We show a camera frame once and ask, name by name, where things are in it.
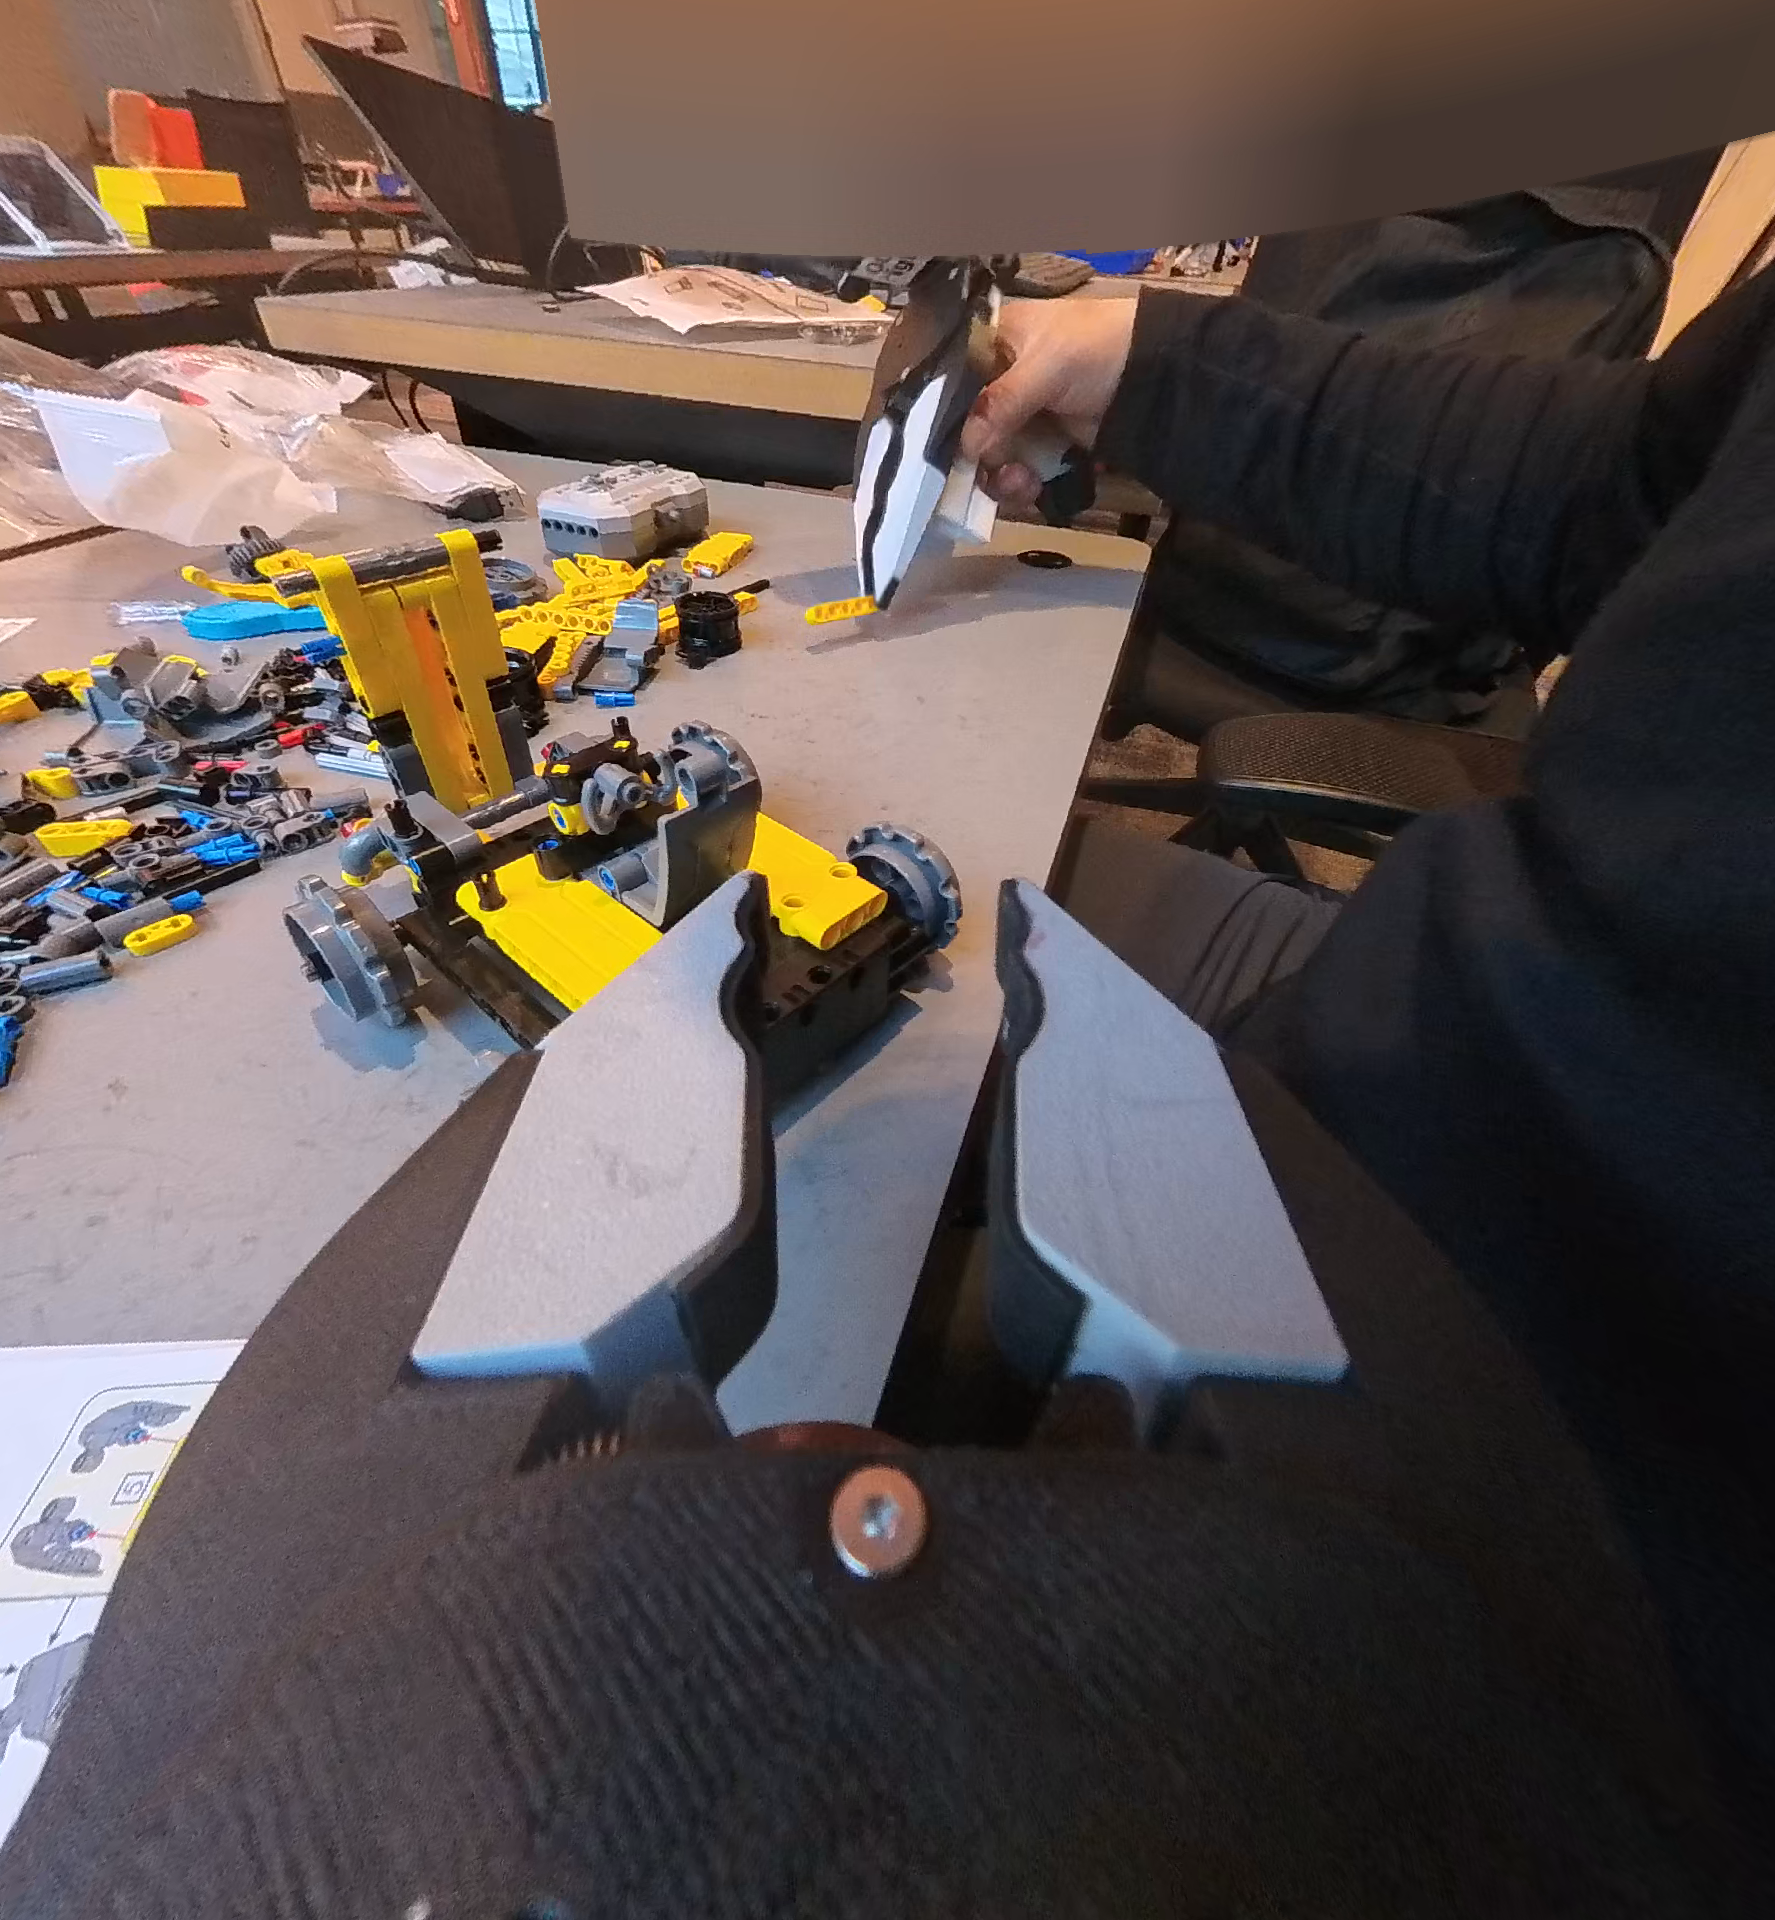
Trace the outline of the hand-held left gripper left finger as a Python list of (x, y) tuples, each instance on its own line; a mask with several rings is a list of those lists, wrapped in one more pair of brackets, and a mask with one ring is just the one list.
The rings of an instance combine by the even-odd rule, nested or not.
[(777, 1295), (770, 888), (709, 893), (538, 1046), (412, 1345), (433, 1379), (715, 1387)]

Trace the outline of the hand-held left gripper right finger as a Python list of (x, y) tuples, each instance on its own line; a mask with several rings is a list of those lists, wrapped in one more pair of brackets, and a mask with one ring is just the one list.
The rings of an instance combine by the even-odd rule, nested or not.
[(1200, 1381), (1349, 1356), (1210, 1035), (1034, 883), (995, 909), (988, 1318), (1037, 1395), (1085, 1376), (1164, 1438)]

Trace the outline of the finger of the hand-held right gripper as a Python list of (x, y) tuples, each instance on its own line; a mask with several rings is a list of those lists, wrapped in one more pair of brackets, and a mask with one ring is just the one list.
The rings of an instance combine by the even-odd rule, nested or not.
[(995, 528), (995, 498), (978, 467), (958, 452), (949, 414), (958, 379), (946, 372), (910, 372), (884, 401), (878, 418), (878, 604), (892, 604), (930, 532), (984, 545)]
[(923, 375), (903, 372), (862, 443), (855, 561), (866, 597), (896, 597), (923, 538)]

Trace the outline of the yellow toy vehicle assembly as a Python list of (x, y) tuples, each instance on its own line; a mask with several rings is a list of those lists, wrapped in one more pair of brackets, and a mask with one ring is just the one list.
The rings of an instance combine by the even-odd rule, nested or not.
[(350, 1020), (403, 1026), (440, 976), (526, 1046), (673, 930), (724, 880), (766, 880), (772, 930), (755, 1035), (782, 1091), (869, 1035), (958, 937), (954, 863), (919, 828), (868, 823), (831, 851), (765, 809), (750, 755), (705, 721), (641, 741), (670, 762), (677, 808), (568, 833), (536, 767), (563, 731), (606, 727), (570, 660), (502, 641), (491, 533), (259, 557), (278, 602), (316, 607), (343, 644), (393, 785), (342, 837), (340, 880), (284, 909), (303, 972)]

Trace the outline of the grey desk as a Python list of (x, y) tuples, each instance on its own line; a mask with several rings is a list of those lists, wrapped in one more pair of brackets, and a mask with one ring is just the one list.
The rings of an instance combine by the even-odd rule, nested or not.
[[(1141, 541), (1014, 520), (930, 547), (876, 622), (813, 629), (852, 587), (843, 498), (712, 482), (770, 595), (741, 654), (670, 660), (634, 723), (730, 731), (766, 808), (826, 846), (894, 822), (956, 863), (960, 938), (896, 1020), (785, 1110), (780, 1293), (724, 1387), (735, 1427), (866, 1418), (881, 1396), (995, 1043), (995, 897), (1045, 883), (1108, 701)], [(1058, 547), (1073, 566), (1019, 563)], [(340, 1018), (280, 916), (278, 861), (190, 943), (36, 1014), (0, 1093), (0, 1345), (245, 1337), (508, 1052), (467, 1002), (403, 1031)]]

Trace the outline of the person's right hand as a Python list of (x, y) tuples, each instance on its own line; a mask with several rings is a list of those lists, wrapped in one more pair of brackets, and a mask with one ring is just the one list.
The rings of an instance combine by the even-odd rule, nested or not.
[(995, 319), (995, 374), (975, 398), (962, 453), (1002, 509), (1031, 509), (1044, 488), (1020, 443), (1095, 448), (1120, 383), (1138, 322), (1135, 301), (1008, 301)]

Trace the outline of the black spoked wheel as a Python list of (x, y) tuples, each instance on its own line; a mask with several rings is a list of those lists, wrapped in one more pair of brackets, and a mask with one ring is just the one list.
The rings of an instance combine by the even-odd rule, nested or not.
[(759, 608), (765, 584), (741, 590), (689, 589), (675, 601), (677, 656), (691, 670), (743, 649), (743, 618)]

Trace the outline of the printed paper sheet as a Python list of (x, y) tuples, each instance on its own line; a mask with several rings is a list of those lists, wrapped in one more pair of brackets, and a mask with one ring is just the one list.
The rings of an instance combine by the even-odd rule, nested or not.
[(879, 338), (896, 321), (874, 296), (841, 301), (788, 277), (729, 267), (665, 267), (592, 286), (586, 296), (681, 336), (792, 334), (848, 346)]

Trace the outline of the grey battery box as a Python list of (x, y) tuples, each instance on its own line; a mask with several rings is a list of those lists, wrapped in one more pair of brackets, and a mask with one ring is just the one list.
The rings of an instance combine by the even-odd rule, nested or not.
[(663, 462), (620, 462), (538, 497), (549, 555), (643, 561), (708, 538), (708, 485)]

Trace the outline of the window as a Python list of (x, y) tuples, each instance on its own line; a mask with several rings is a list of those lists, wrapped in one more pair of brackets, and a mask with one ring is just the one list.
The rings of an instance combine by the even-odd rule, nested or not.
[(549, 86), (536, 4), (486, 0), (481, 10), (502, 102), (515, 111), (544, 107)]

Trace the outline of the pile of mixed small pieces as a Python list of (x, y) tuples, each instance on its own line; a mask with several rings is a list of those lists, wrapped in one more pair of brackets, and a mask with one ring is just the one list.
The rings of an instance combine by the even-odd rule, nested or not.
[(372, 812), (343, 644), (257, 663), (142, 640), (0, 683), (0, 1093), (52, 998), (192, 941), (208, 900)]

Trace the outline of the white paper booklet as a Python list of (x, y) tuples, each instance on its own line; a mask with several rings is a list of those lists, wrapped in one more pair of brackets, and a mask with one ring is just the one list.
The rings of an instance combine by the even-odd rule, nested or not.
[(0, 1348), (0, 1846), (240, 1338)]

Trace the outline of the clear plastic bags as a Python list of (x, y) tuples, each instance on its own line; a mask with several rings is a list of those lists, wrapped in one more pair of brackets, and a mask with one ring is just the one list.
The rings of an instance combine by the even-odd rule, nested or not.
[(356, 418), (370, 375), (238, 346), (148, 349), (93, 367), (0, 333), (0, 520), (108, 526), (184, 547), (242, 528), (294, 533), (345, 492), (491, 523), (522, 488), (426, 429)]

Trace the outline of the yellow bin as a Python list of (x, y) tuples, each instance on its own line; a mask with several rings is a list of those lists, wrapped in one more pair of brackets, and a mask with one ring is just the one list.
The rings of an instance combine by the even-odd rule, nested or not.
[(99, 203), (132, 248), (155, 245), (149, 217), (157, 209), (245, 209), (242, 179), (232, 172), (99, 163), (93, 179)]

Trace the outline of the clear acrylic stand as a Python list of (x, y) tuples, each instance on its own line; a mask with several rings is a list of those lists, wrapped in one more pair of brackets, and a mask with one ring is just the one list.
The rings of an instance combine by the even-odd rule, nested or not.
[(125, 231), (52, 147), (0, 134), (0, 255), (129, 249)]

